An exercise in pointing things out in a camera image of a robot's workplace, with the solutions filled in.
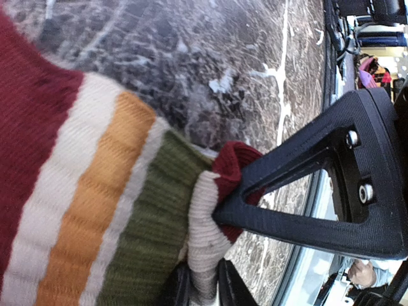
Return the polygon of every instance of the maroon fabric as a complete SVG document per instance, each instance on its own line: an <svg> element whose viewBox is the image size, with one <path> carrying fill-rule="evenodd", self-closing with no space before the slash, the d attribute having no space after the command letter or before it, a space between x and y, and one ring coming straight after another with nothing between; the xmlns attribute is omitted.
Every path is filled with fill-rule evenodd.
<svg viewBox="0 0 408 306"><path fill-rule="evenodd" d="M83 74L42 59L0 11L0 288L24 203Z"/></svg>
<svg viewBox="0 0 408 306"><path fill-rule="evenodd" d="M262 156L254 148L242 142L228 142L220 151L218 157L212 164L212 171L221 175L215 180L218 187L218 203L225 200L227 195L232 193L241 182L241 169L251 164ZM263 190L259 190L247 198L247 203L257 205L263 195ZM221 230L232 243L238 239L242 229L234 226L223 225Z"/></svg>

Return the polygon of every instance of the silver screw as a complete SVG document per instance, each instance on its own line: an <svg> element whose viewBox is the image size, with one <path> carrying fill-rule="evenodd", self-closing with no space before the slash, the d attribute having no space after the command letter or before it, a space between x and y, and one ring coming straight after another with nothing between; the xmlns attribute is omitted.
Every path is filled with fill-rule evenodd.
<svg viewBox="0 0 408 306"><path fill-rule="evenodd" d="M355 131L349 131L346 135L346 145L349 149L354 148L358 144L358 135Z"/></svg>
<svg viewBox="0 0 408 306"><path fill-rule="evenodd" d="M360 186L358 195L360 196L360 201L363 204L367 204L372 201L374 197L374 190L372 189L372 186L370 184L364 184Z"/></svg>

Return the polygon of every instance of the orange stripe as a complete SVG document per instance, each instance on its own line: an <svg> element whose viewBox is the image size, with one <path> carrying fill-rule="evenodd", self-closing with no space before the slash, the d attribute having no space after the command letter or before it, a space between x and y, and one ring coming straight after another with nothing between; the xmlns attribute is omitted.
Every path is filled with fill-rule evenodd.
<svg viewBox="0 0 408 306"><path fill-rule="evenodd" d="M134 95L124 92L118 97L115 115L62 218L36 305L78 305L103 234L155 119L154 111Z"/></svg>

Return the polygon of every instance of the marble surface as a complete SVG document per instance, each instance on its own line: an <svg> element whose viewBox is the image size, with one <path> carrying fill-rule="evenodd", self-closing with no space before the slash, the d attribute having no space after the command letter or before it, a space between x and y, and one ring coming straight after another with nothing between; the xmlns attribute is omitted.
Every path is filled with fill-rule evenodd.
<svg viewBox="0 0 408 306"><path fill-rule="evenodd" d="M240 140L268 152L320 111L321 0L3 0L51 60L135 91L191 142ZM308 179L263 199L297 213ZM290 246L244 234L229 252L268 305Z"/></svg>

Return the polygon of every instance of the ribbed fabric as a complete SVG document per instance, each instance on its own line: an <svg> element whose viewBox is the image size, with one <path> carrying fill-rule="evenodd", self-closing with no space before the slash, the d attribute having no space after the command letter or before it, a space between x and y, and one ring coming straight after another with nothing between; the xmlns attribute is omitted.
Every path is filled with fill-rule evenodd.
<svg viewBox="0 0 408 306"><path fill-rule="evenodd" d="M189 211L188 264L196 290L193 298L200 305L214 302L217 289L217 264L232 246L242 229L232 226L218 227L212 219L218 203L241 181L241 169L261 154L240 142L229 142L220 151L212 171L204 171L195 185ZM251 194L247 203L256 205L263 190Z"/></svg>
<svg viewBox="0 0 408 306"><path fill-rule="evenodd" d="M154 304L211 162L115 82L0 29L0 304Z"/></svg>

